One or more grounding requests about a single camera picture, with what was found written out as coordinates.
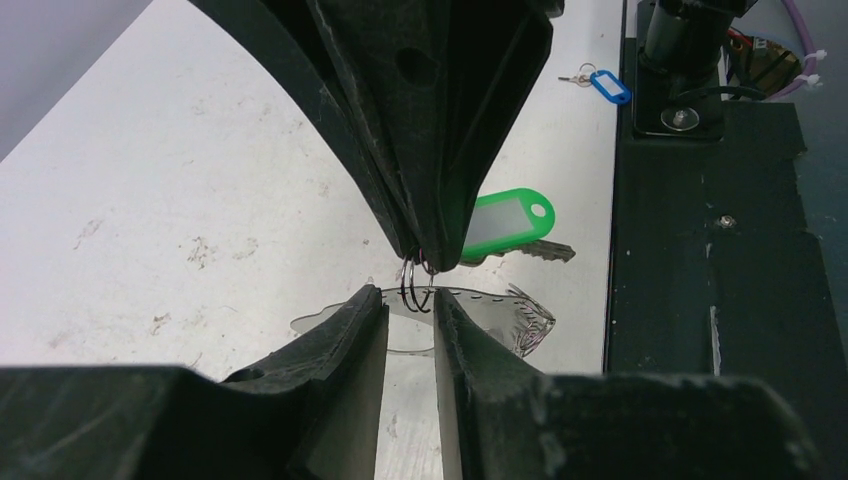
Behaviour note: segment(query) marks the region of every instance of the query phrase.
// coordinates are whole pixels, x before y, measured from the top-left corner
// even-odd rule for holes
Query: blue key tag
[[[607,100],[616,105],[624,105],[633,98],[630,90],[609,70],[598,70],[589,80]]]

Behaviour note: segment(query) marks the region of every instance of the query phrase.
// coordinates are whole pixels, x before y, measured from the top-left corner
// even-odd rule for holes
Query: metal key
[[[577,255],[574,249],[568,245],[548,242],[547,240],[536,240],[535,242],[525,243],[519,247],[511,248],[503,252],[493,253],[492,255],[496,257],[503,257],[507,253],[515,251],[530,255],[531,257],[539,257],[542,260],[559,260],[563,263],[567,263],[569,260],[574,258],[575,255]],[[463,260],[460,261],[459,264],[466,267],[477,267],[482,265],[485,260],[486,257],[474,260]]]
[[[562,80],[563,82],[573,83],[579,87],[586,88],[592,84],[591,80],[587,75],[575,75],[573,77],[557,77],[558,80]]]

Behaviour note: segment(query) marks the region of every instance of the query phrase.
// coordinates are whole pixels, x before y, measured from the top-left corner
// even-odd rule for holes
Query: dust speck
[[[166,313],[161,316],[153,316],[153,328],[150,329],[150,335],[156,336],[159,334],[159,329],[171,320],[171,314]]]
[[[74,250],[79,248],[80,244],[82,244],[82,241],[84,239],[97,233],[97,230],[100,229],[100,225],[103,225],[103,220],[101,219],[95,219],[85,224],[85,227],[83,227],[82,232],[77,235],[77,244],[74,246]]]
[[[197,116],[206,115],[206,104],[204,102],[205,100],[202,98],[197,99],[197,102],[191,106],[191,113]]]
[[[200,359],[201,359],[202,357],[203,357],[203,352],[200,352],[200,355],[198,355],[198,356],[197,356],[197,358],[195,358],[195,359],[194,359],[194,361],[193,361],[193,362],[191,362],[191,364],[190,364],[188,367],[189,367],[189,368],[194,368],[194,367],[196,367],[196,366],[197,366],[197,362],[199,362],[199,361],[200,361]]]
[[[392,422],[386,427],[389,436],[397,440],[397,414],[392,415]]]
[[[233,259],[244,260],[245,258],[250,257],[254,253],[256,253],[256,249],[259,248],[259,240],[255,238],[248,238],[245,243],[246,245],[244,249],[242,249],[240,252],[236,252],[233,254]]]
[[[55,350],[55,349],[59,348],[59,345],[61,345],[65,340],[67,340],[70,337],[71,337],[71,332],[62,332],[59,335],[56,335],[53,338],[53,340],[50,340],[49,342],[47,342],[47,345],[49,345],[50,348]]]
[[[196,327],[196,326],[200,325],[201,323],[203,323],[203,326],[206,326],[206,321],[205,321],[206,320],[206,314],[205,314],[205,312],[206,312],[206,307],[202,306],[202,307],[198,308],[194,312],[194,318],[192,318],[191,321],[190,321],[191,326]]]
[[[203,270],[215,261],[214,255],[218,251],[218,247],[210,247],[209,242],[204,237],[195,237],[192,242],[194,242],[194,248],[186,261],[197,264],[197,269]]]

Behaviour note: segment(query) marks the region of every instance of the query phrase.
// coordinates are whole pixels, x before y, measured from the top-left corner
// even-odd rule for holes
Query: electrical wire
[[[711,95],[738,95],[740,97],[747,97],[751,100],[765,100],[766,94],[763,93],[762,90],[758,90],[756,88],[750,87],[737,87],[733,85],[722,85],[717,87],[704,87],[704,88],[696,88],[695,90],[689,90],[683,92],[673,98],[673,100],[677,103],[687,103],[696,98],[703,98]]]
[[[810,30],[807,28],[807,23],[804,21],[804,17],[801,15],[801,11],[798,10],[798,6],[795,5],[795,1],[782,1],[783,6],[786,7],[786,11],[789,13],[789,18],[792,19],[792,24],[795,25],[795,30],[798,31],[798,37],[801,38],[801,44],[804,47],[804,55],[811,55],[813,53],[816,53],[816,47],[813,43],[813,37],[810,36]],[[809,57],[804,62],[804,71],[801,72],[801,75],[809,77],[816,73],[817,67],[818,60],[815,57]],[[786,97],[787,95],[794,93],[806,83],[807,82],[805,80],[796,77],[795,80],[788,86],[769,97],[769,100],[778,100],[783,97]]]
[[[733,72],[736,75],[739,79],[739,85],[743,87],[757,88],[757,85],[751,81],[751,76],[748,74],[748,70],[742,68],[742,59],[739,57],[739,53],[731,48],[729,41],[725,42],[724,48],[729,59],[728,63],[730,64],[728,73]]]
[[[742,35],[741,33],[737,33],[737,30],[735,30],[735,29],[728,30],[727,34],[730,35],[731,38],[736,39],[736,40],[744,43],[745,45],[748,45],[751,48],[754,47],[753,42],[751,42],[751,40],[748,37],[746,37],[745,35]]]
[[[751,75],[751,67],[754,65],[754,47],[751,47],[751,50],[748,51],[748,55],[745,55],[745,75]]]
[[[800,67],[801,67],[801,62],[798,61],[798,60],[795,60],[795,62],[792,63],[792,66],[789,67],[789,70],[786,71],[786,75],[784,76],[784,78],[782,80],[778,80],[778,82],[780,82],[780,83],[778,83],[778,82],[772,83],[771,85],[769,85],[769,88],[767,88],[766,91],[768,92],[768,91],[774,90],[777,87],[783,88],[786,85],[789,85],[790,83],[792,83],[792,75],[795,73],[795,69],[800,68]]]
[[[760,80],[766,78],[771,72],[773,72],[777,67],[779,67],[784,60],[789,58],[789,55],[792,55],[792,52],[789,50],[784,50],[783,53],[777,57],[773,62],[771,62],[766,68],[760,72],[759,75],[754,77],[751,81],[754,83],[760,83]]]

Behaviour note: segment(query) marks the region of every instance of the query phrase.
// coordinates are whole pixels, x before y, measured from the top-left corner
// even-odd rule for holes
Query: metal bolt
[[[718,224],[721,225],[721,228],[733,228],[736,226],[736,219],[730,215],[722,215],[718,219]]]
[[[666,108],[660,114],[660,121],[673,132],[688,132],[698,127],[701,117],[698,112],[689,107]]]
[[[674,114],[674,119],[672,119],[671,124],[675,127],[682,127],[684,123],[686,123],[686,117],[689,116],[689,112],[686,110],[678,110]]]

